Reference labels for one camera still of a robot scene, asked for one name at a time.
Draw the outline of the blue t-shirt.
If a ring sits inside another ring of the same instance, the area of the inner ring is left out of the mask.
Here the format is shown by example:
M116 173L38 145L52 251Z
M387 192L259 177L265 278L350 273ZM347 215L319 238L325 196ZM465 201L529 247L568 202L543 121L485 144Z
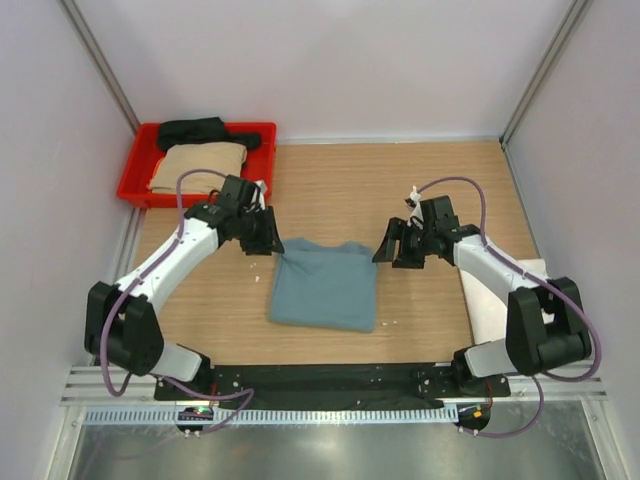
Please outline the blue t-shirt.
M376 324L377 265L357 242L323 246L304 238L283 242L269 320L296 327L371 333Z

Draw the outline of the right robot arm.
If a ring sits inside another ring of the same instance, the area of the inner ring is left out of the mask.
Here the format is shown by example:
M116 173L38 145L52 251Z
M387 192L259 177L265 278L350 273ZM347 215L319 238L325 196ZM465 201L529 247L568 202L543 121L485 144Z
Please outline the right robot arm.
M506 308L502 338L455 352L450 372L455 391L472 396L487 377L535 376L591 355L579 289L571 279L531 273L478 226L461 224L447 196L413 194L405 202L409 218L390 219L373 262L421 269L427 257L436 256L479 281Z

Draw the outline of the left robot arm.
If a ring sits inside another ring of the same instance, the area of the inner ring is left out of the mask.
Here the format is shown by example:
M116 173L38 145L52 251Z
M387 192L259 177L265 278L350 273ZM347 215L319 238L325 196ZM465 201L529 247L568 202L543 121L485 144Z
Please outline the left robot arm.
M191 271L226 242L238 241L247 255L283 253L266 192L262 180L224 176L213 199L177 207L176 229L136 269L113 284L98 282L89 290L84 348L99 358L101 367L114 364L131 375L177 381L192 400L210 392L208 358L167 342L158 315Z

